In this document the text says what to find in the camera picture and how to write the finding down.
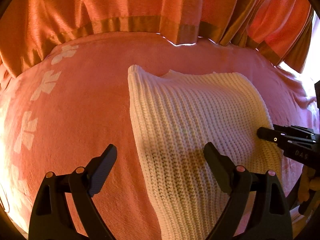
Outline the person's right hand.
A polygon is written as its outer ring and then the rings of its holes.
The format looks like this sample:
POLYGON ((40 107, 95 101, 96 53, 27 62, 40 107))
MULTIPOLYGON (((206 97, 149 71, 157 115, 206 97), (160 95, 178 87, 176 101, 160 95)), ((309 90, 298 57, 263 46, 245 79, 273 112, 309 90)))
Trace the person's right hand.
POLYGON ((309 191, 319 191, 319 177, 315 175, 316 171, 313 168, 303 166, 298 189, 298 200, 300 203, 306 202, 309 197, 309 191))

